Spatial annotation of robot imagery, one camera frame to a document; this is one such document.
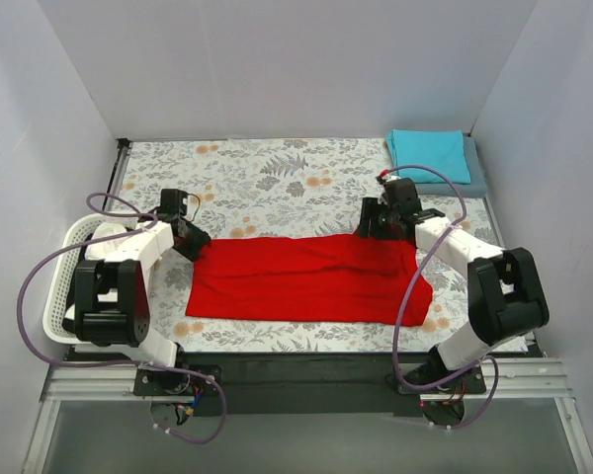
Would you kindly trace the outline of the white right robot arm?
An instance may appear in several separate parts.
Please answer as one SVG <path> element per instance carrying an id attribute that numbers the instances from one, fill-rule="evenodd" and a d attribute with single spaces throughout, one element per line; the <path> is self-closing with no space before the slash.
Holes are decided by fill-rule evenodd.
<path id="1" fill-rule="evenodd" d="M 407 208 L 400 204 L 390 206 L 375 197 L 365 197 L 358 235 L 396 238 L 426 253 L 398 310 L 395 343 L 414 285 L 431 258 L 438 258 L 466 279 L 467 322 L 463 326 L 434 346 L 426 361 L 407 374 L 401 372 L 398 349 L 392 350 L 394 377 L 406 390 L 450 392 L 461 384 L 464 373 L 493 349 L 544 327 L 550 320 L 531 252 L 490 245 L 437 209 L 423 209 L 419 203 Z"/>

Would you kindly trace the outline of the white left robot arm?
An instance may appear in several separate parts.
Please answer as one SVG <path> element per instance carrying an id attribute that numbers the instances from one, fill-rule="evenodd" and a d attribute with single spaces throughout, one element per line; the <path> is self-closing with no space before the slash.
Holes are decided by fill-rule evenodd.
<path id="1" fill-rule="evenodd" d="M 97 347 L 134 348 L 144 362 L 160 365 L 156 382 L 171 395 L 183 393 L 191 381 L 189 368 L 176 361 L 178 346 L 150 328 L 149 281 L 162 255 L 174 250 L 195 262 L 211 243 L 210 235 L 184 218 L 174 223 L 139 222 L 111 242 L 103 257 L 80 262 L 74 271 L 74 334 Z"/>

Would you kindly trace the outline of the red t shirt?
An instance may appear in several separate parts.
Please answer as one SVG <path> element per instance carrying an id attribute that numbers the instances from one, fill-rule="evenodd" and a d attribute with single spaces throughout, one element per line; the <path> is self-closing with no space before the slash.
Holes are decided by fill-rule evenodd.
<path id="1" fill-rule="evenodd" d="M 189 317 L 297 323 L 424 323 L 433 289 L 416 250 L 353 234 L 215 240 L 195 262 Z"/>

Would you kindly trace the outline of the black garment in basket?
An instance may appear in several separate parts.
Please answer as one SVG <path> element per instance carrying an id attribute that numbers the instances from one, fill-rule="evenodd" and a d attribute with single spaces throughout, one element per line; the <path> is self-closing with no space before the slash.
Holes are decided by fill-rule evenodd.
<path id="1" fill-rule="evenodd" d="M 62 328 L 72 336 L 75 335 L 75 322 L 78 311 L 83 309 L 88 298 L 89 284 L 83 272 L 83 262 L 86 262 L 86 247 L 82 247 L 77 254 L 77 262 L 70 279 L 66 296 L 66 310 L 62 320 Z"/>

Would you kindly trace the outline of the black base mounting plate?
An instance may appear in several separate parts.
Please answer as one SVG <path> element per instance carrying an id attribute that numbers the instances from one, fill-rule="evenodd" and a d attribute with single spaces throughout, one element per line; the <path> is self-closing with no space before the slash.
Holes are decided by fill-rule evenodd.
<path id="1" fill-rule="evenodd" d="M 212 376 L 228 415 L 389 413 L 419 417 L 420 395 L 394 384 L 390 353 L 182 353 L 178 366 Z M 140 369 L 133 395 L 174 402 L 203 396 L 194 415 L 221 414 L 214 388 L 183 374 Z"/>

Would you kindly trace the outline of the folded turquoise t shirt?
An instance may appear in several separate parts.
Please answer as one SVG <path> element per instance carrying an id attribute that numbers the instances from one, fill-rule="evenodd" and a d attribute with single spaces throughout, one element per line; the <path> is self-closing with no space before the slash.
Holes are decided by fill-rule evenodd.
<path id="1" fill-rule="evenodd" d="M 460 131 L 411 131 L 394 129 L 386 136 L 394 167 L 420 165 L 446 176 L 454 184 L 467 185 L 470 174 Z M 418 168 L 400 169 L 396 174 L 416 184 L 445 183 L 437 175 Z"/>

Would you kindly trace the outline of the white t shirt in basket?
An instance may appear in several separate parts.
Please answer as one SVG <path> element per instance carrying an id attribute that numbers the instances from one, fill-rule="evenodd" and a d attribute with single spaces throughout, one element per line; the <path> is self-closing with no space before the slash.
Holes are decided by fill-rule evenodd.
<path id="1" fill-rule="evenodd" d="M 124 241 L 127 239 L 128 232 L 130 232 L 128 227 L 125 227 L 117 222 L 103 222 L 99 224 L 92 233 L 87 235 L 85 240 L 86 246 L 79 251 L 77 263 L 80 264 L 83 261 L 97 261 L 105 259 L 110 253 L 117 250 L 118 247 L 124 243 Z M 118 234 L 121 234 L 121 237 L 103 243 L 92 243 L 93 240 L 111 237 Z M 76 276 L 72 275 L 66 296 L 66 311 L 62 320 L 62 327 L 69 332 L 73 332 L 74 327 L 75 294 Z"/>

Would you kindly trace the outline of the folded grey-blue t shirt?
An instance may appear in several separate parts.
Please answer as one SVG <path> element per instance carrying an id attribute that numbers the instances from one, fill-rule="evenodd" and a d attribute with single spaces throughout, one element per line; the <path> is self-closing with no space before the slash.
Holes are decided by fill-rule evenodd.
<path id="1" fill-rule="evenodd" d="M 470 183 L 467 185 L 456 184 L 463 198 L 484 198 L 487 193 L 487 186 L 483 170 L 477 155 L 475 142 L 472 137 L 464 135 L 464 155 L 470 174 Z M 416 186 L 419 195 L 434 195 L 455 197 L 456 193 L 446 183 L 418 184 Z"/>

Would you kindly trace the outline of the white plastic laundry basket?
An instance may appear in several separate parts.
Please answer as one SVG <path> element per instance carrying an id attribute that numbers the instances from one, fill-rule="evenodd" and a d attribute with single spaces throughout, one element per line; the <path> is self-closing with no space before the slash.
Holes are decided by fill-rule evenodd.
<path id="1" fill-rule="evenodd" d="M 130 229 L 133 229 L 136 223 L 135 218 L 113 218 L 98 213 L 91 213 L 78 219 L 68 228 L 62 246 L 67 247 L 85 242 L 86 238 L 93 234 L 101 223 L 106 221 L 117 222 Z M 68 308 L 67 296 L 73 272 L 78 263 L 79 252 L 79 249 L 71 250 L 56 259 L 49 293 L 43 311 L 43 330 L 52 341 L 59 344 L 80 344 L 80 341 L 62 326 Z"/>

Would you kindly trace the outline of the aluminium frame rail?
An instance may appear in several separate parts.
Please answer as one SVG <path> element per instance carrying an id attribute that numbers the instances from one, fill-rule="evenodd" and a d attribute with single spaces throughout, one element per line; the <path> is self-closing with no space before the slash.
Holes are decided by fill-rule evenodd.
<path id="1" fill-rule="evenodd" d="M 574 396 L 558 358 L 502 358 L 496 399 L 548 399 Z M 44 383 L 44 401 L 124 401 L 133 399 L 136 368 L 53 369 Z"/>

